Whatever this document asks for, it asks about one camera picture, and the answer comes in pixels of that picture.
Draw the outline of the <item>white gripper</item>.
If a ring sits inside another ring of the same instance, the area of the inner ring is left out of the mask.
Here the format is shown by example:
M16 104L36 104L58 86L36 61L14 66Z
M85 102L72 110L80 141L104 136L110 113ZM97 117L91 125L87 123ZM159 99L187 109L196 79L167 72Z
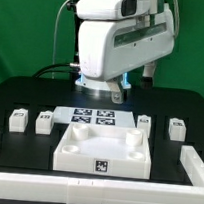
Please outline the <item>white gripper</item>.
M171 10L165 9L154 19L153 26L148 20L137 22L135 18L114 22L86 20L80 26L81 73L89 79L108 80L113 103L123 103L122 77L119 75L144 65L141 87L152 88L157 64L154 60L173 50L174 18Z

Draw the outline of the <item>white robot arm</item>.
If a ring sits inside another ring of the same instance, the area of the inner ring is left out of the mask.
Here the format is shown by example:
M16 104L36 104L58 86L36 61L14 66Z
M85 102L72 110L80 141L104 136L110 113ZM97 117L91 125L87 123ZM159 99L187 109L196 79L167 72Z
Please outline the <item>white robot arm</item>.
M164 0L79 0L81 87L121 104L124 74L173 51L179 14Z

